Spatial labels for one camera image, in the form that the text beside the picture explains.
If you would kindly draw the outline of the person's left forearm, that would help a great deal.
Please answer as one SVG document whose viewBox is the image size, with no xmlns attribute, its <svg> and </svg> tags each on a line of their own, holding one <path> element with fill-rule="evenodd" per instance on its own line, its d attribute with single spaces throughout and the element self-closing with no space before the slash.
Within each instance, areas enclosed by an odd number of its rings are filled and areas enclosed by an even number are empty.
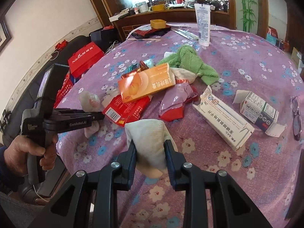
<svg viewBox="0 0 304 228">
<path fill-rule="evenodd" d="M 6 165 L 4 158 L 4 151 L 6 147 L 3 146 L 0 149 L 0 180 L 1 180 L 1 192 L 9 194 L 11 192 L 17 192 L 20 185 L 24 183 L 24 177 L 15 175 Z"/>
</svg>

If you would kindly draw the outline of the person's left hand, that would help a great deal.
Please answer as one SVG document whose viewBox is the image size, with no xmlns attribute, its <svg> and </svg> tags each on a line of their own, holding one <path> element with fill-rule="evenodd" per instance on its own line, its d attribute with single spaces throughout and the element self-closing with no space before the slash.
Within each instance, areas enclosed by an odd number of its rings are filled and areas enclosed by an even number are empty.
<svg viewBox="0 0 304 228">
<path fill-rule="evenodd" d="M 26 136 L 19 135 L 4 151 L 4 162 L 13 174 L 23 177 L 28 174 L 27 156 L 28 154 L 31 154 L 37 157 L 42 157 L 39 164 L 43 170 L 51 170 L 55 165 L 57 142 L 58 135 L 55 134 L 52 138 L 51 145 L 45 149 Z"/>
</svg>

